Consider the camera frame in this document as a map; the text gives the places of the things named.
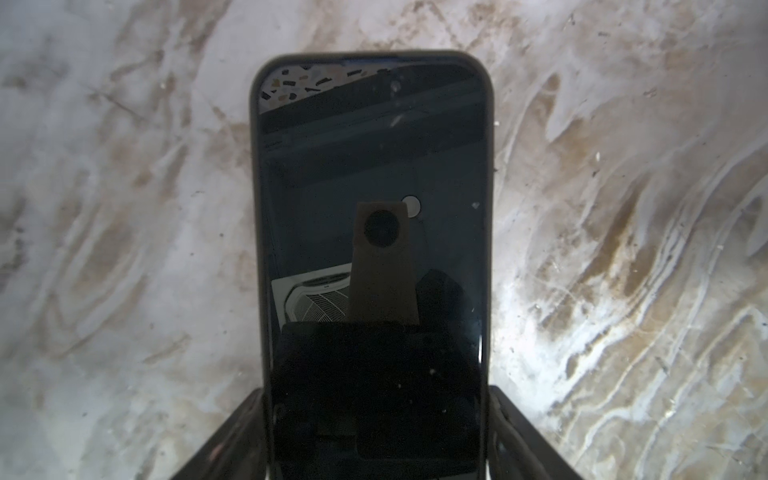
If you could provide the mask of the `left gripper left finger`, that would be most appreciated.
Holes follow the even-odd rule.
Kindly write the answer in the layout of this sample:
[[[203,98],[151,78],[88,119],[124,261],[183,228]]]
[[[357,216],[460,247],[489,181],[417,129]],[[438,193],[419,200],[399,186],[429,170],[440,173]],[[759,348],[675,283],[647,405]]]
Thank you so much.
[[[265,479],[267,440],[264,424],[263,390],[257,388],[172,479]]]

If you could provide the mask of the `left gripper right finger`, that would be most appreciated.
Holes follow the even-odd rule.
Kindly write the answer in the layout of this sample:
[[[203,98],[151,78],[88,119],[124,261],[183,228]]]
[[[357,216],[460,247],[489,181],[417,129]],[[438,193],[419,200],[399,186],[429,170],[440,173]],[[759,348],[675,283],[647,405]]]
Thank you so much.
[[[582,479],[498,386],[489,387],[488,408],[490,479]]]

